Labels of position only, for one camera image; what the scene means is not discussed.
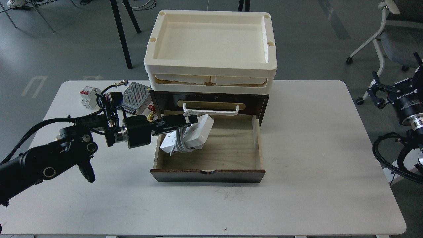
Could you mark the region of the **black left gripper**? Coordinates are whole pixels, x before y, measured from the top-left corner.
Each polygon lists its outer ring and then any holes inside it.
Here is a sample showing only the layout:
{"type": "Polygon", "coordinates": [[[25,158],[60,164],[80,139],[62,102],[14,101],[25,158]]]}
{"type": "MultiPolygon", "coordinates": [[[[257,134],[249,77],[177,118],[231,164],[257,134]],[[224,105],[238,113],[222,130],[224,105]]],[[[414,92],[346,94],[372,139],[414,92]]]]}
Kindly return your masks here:
{"type": "Polygon", "coordinates": [[[151,137],[168,134],[177,128],[198,123],[197,115],[184,116],[183,114],[162,116],[153,122],[148,121],[145,115],[136,115],[124,119],[126,141],[128,148],[149,145],[151,137]]]}

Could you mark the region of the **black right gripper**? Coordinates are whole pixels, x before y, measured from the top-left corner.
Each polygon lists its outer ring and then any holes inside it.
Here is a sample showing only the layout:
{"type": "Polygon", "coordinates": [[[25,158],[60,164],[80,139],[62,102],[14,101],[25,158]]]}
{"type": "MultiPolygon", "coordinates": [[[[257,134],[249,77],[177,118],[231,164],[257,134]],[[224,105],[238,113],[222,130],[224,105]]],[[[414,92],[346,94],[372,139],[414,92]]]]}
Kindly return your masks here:
{"type": "Polygon", "coordinates": [[[423,63],[417,52],[414,52],[413,55],[418,63],[413,78],[404,79],[394,83],[393,86],[388,86],[382,84],[377,72],[373,71],[375,84],[367,89],[369,97],[379,109],[383,109],[387,104],[393,105],[400,124],[404,126],[422,126],[423,63]],[[378,91],[387,92],[387,99],[377,97],[376,92],[378,91]]]}

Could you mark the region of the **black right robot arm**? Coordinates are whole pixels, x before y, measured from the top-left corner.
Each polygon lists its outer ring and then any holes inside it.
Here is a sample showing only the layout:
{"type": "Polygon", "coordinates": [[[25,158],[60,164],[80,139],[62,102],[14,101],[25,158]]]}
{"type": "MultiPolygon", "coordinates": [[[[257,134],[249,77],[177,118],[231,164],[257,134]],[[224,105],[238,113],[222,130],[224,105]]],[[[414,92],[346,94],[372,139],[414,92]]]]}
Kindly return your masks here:
{"type": "Polygon", "coordinates": [[[372,145],[372,151],[375,158],[394,174],[398,174],[403,178],[422,184],[422,174],[418,175],[411,172],[404,165],[406,155],[414,149],[419,149],[420,153],[417,156],[418,163],[415,164],[415,168],[422,173],[423,71],[422,59],[419,54],[415,52],[413,55],[418,63],[418,68],[413,77],[396,82],[392,86],[388,86],[380,82],[376,72],[372,72],[375,84],[367,89],[367,93],[376,107],[383,109],[387,104],[391,104],[396,112],[400,125],[411,126],[411,130],[406,132],[406,137],[402,137],[395,132],[379,136],[372,145]],[[403,149],[399,152],[396,160],[397,166],[393,166],[386,161],[379,152],[379,144],[383,140],[389,138],[397,138],[398,141],[403,144],[403,149]]]}

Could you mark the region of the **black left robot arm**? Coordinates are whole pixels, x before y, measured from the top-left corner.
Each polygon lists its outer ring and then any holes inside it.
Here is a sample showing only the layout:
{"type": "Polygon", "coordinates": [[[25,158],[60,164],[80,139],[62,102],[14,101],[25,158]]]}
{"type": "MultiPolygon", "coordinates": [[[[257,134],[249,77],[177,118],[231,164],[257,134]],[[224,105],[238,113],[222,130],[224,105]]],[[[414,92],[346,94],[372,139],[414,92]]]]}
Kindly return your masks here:
{"type": "MultiPolygon", "coordinates": [[[[196,115],[164,116],[153,122],[144,115],[127,117],[123,126],[109,135],[107,145],[125,141],[128,148],[148,145],[151,137],[172,132],[198,122],[196,115]]],[[[51,180],[77,165],[88,182],[95,181],[90,159],[98,146],[93,141],[88,128],[75,125],[62,128],[61,139],[46,145],[37,146],[1,165],[1,204],[9,205],[13,198],[32,185],[51,180]]]]}

